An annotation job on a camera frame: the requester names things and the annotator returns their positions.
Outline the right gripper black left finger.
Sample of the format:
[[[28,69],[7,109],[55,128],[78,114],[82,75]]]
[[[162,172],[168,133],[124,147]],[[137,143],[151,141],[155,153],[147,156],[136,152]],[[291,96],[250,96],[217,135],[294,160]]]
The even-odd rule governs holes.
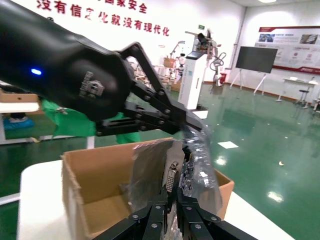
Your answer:
[[[173,198],[167,191],[151,197],[146,207],[130,214],[95,237],[96,240],[163,240]]]

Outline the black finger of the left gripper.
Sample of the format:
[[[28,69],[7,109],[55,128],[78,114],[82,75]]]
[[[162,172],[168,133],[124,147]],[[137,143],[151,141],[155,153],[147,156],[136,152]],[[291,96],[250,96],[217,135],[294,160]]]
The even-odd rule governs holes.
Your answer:
[[[154,109],[129,101],[112,101],[107,107],[108,118],[96,122],[98,137],[156,129],[173,135],[185,123],[185,107],[177,101],[168,105],[157,102]]]
[[[122,50],[122,58],[127,59],[128,57],[137,60],[152,86],[149,88],[134,81],[130,89],[131,93],[156,109],[155,112],[143,111],[141,113],[144,123],[158,127],[164,132],[177,132],[184,126],[198,131],[203,128],[202,121],[194,113],[168,95],[140,43],[134,42]]]

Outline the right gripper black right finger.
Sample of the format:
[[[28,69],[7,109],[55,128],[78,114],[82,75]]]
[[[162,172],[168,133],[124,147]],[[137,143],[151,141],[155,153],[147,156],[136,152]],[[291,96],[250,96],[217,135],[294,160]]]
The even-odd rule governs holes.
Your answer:
[[[198,200],[177,197],[177,223],[184,240],[254,240],[255,238],[202,209]]]

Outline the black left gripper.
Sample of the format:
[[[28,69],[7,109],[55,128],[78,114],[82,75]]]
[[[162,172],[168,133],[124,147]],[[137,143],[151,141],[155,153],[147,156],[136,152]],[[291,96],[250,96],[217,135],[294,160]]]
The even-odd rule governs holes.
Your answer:
[[[1,1],[2,81],[97,122],[123,111],[132,78],[119,53],[13,1]]]

